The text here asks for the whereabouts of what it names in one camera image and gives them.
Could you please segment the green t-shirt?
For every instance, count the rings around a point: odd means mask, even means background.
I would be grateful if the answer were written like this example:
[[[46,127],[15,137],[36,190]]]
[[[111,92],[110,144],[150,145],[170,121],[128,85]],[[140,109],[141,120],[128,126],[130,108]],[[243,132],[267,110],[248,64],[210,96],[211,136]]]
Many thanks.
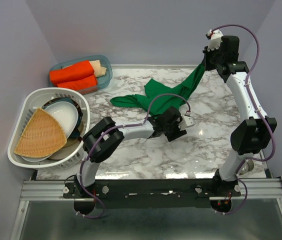
[[[110,99],[110,102],[115,107],[150,110],[149,114],[151,116],[162,114],[169,107],[179,109],[180,106],[185,104],[184,100],[188,100],[196,90],[204,72],[204,66],[199,64],[183,82],[173,88],[152,78],[144,86],[144,95],[117,96]]]

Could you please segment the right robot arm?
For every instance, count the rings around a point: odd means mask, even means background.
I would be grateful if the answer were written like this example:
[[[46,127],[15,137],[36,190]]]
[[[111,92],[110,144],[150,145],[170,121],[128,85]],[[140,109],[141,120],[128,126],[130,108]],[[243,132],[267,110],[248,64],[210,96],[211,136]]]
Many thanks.
[[[206,37],[209,44],[203,50],[204,68],[217,70],[229,87],[241,121],[230,135],[232,150],[211,183],[211,191],[222,196],[228,192],[229,186],[237,183],[237,176],[246,161],[268,146],[277,121],[263,110],[253,89],[248,66],[238,60],[239,38],[223,35],[219,30],[209,32]]]

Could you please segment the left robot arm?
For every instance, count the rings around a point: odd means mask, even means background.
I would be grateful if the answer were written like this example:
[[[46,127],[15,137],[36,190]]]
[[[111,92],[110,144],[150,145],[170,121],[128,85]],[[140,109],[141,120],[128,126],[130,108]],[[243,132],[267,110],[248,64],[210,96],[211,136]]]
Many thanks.
[[[91,194],[100,163],[107,160],[122,142],[153,139],[161,135],[171,142],[187,134],[187,122],[193,122],[191,117],[182,116],[173,106],[161,114],[146,116],[141,122],[125,124],[111,117],[103,118],[81,140],[87,157],[83,159],[79,173],[74,178],[74,191],[82,198]]]

